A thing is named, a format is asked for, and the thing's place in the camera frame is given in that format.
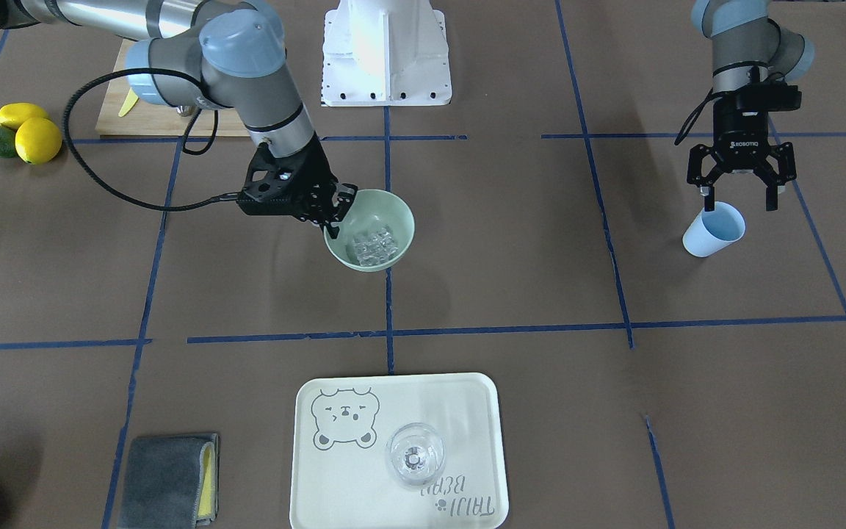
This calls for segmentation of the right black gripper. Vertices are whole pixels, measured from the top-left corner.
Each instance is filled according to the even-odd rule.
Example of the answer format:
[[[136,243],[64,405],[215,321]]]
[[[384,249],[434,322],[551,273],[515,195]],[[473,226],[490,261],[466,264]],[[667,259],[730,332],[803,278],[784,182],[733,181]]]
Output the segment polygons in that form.
[[[344,217],[359,188],[339,183],[319,138],[314,135],[298,153],[276,157],[262,143],[246,172],[237,197],[246,215],[289,215],[299,221],[320,221],[329,240],[338,240]]]

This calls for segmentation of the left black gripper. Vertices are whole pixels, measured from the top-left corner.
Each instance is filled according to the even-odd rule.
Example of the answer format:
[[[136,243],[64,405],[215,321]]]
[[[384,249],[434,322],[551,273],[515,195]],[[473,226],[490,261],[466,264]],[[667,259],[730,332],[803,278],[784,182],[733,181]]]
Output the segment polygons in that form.
[[[716,208],[715,185],[722,174],[750,172],[765,185],[765,210],[778,210],[778,197],[796,179],[795,144],[769,144],[769,114],[801,107],[799,87],[785,82],[754,82],[714,103],[714,142],[689,151],[687,183],[698,188],[703,211]],[[704,170],[711,157],[714,167]]]

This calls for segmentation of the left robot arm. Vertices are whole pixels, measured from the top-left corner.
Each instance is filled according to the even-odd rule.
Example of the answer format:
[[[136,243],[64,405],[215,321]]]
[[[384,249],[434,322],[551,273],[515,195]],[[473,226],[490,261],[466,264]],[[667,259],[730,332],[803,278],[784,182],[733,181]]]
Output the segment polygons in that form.
[[[712,45],[712,86],[686,118],[677,141],[684,141],[704,107],[712,108],[712,143],[691,148],[688,184],[698,188],[703,209],[715,211],[716,181],[749,173],[765,186],[769,211],[797,178],[795,147],[770,142],[770,116],[801,107],[797,80],[808,73],[814,44],[776,23],[767,1],[698,1],[693,26]]]

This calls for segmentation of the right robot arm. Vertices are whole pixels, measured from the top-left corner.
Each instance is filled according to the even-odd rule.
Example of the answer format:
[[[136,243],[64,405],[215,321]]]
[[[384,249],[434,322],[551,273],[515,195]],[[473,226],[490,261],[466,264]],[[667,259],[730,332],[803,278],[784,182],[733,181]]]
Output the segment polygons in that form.
[[[333,175],[286,64],[285,31],[265,1],[0,1],[0,30],[70,24],[131,41],[126,79],[149,104],[234,110],[256,151],[242,190],[185,205],[235,202],[289,215],[337,238],[357,187]]]

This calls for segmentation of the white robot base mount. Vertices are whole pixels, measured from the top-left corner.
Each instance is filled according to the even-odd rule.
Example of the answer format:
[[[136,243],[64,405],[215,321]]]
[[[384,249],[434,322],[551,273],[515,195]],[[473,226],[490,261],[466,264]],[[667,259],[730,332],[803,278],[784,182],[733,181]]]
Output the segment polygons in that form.
[[[325,107],[450,104],[446,17],[429,1],[340,1],[323,29]]]

